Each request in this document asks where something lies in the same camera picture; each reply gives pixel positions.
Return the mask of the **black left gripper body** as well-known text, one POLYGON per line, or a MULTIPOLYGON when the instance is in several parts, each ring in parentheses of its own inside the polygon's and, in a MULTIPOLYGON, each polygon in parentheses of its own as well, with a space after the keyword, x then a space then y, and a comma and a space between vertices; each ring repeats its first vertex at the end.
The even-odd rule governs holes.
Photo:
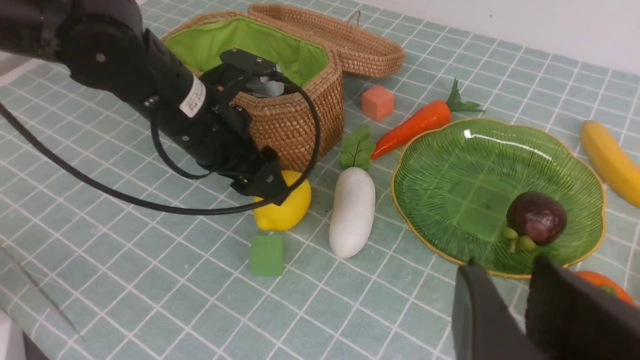
POLYGON ((201 180, 218 174, 231 180, 234 191, 263 199, 268 204, 284 202, 290 187, 281 173, 278 153, 259 147, 250 134, 252 117, 233 99, 261 76, 280 79, 276 65, 245 50, 222 52, 221 64, 202 77, 192 76, 175 110, 158 100, 150 116, 151 140, 162 161, 180 177, 201 180), (193 174, 170 159, 160 141, 167 136, 205 170, 193 174))

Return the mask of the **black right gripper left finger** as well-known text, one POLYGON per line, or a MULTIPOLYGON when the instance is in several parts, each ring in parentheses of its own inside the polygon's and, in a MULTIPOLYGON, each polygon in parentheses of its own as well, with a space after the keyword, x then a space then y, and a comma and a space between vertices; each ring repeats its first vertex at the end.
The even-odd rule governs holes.
POLYGON ((540 346, 545 305, 529 292, 525 331, 511 315, 487 271, 470 259, 457 269, 451 331, 457 360, 549 360, 540 346))

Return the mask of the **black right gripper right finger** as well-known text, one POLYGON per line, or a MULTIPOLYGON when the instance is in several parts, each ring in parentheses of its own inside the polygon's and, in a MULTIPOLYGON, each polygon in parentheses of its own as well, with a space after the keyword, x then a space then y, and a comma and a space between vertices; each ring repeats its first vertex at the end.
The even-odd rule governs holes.
POLYGON ((551 360, 640 357, 638 307, 544 256, 534 261, 525 330, 551 360))

